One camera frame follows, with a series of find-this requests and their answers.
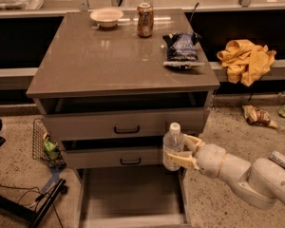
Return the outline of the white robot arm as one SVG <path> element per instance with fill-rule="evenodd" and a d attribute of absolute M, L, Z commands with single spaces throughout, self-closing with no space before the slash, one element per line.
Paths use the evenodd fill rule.
<path fill-rule="evenodd" d="M 164 156 L 183 168 L 225 182 L 236 196 L 258 209 L 270 209 L 277 200 L 285 205 L 285 169 L 275 162 L 257 159 L 250 163 L 190 135 L 184 135 L 184 144 L 188 151 L 168 150 Z"/>

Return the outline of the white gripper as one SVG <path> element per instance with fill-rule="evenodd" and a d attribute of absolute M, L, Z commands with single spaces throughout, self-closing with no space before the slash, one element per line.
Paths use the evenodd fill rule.
<path fill-rule="evenodd" d="M 167 159 L 183 168 L 199 170 L 202 175 L 215 179 L 219 175 L 226 150 L 213 143 L 205 144 L 202 139 L 195 136 L 184 134 L 183 137 L 184 145 L 190 151 L 166 153 Z"/>

